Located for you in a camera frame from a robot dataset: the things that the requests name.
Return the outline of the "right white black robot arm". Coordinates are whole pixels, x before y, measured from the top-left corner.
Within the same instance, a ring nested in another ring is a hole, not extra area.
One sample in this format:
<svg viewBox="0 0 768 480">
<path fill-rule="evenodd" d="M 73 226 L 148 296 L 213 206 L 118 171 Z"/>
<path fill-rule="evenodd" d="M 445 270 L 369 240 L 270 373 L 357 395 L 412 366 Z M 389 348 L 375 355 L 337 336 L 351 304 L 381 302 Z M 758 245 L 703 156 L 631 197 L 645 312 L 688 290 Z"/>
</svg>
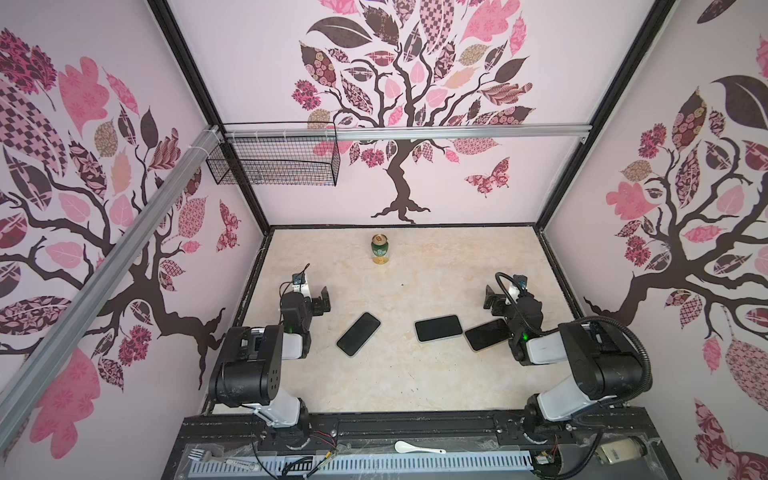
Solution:
<svg viewBox="0 0 768 480">
<path fill-rule="evenodd" d="M 517 281 L 500 293 L 487 286 L 483 308 L 500 318 L 513 358 L 522 366 L 566 363 L 570 374 L 551 389 L 532 395 L 521 428 L 542 443 L 560 425 L 595 410 L 623 405 L 653 382 L 650 356 L 626 325 L 589 316 L 544 330 L 542 303 Z"/>
</svg>

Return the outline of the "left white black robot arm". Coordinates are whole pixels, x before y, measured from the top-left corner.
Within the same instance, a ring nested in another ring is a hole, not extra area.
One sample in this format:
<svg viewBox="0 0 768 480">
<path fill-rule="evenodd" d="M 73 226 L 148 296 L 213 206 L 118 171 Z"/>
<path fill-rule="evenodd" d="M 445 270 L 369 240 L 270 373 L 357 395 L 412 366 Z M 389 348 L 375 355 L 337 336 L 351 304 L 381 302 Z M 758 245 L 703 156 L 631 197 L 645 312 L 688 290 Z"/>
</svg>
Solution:
<svg viewBox="0 0 768 480">
<path fill-rule="evenodd" d="M 315 298 L 290 291 L 281 295 L 278 323 L 230 328 L 211 373 L 209 399 L 215 405 L 250 410 L 293 448 L 305 445 L 310 438 L 308 409 L 281 387 L 282 363 L 308 356 L 312 319 L 330 310 L 327 289 Z"/>
</svg>

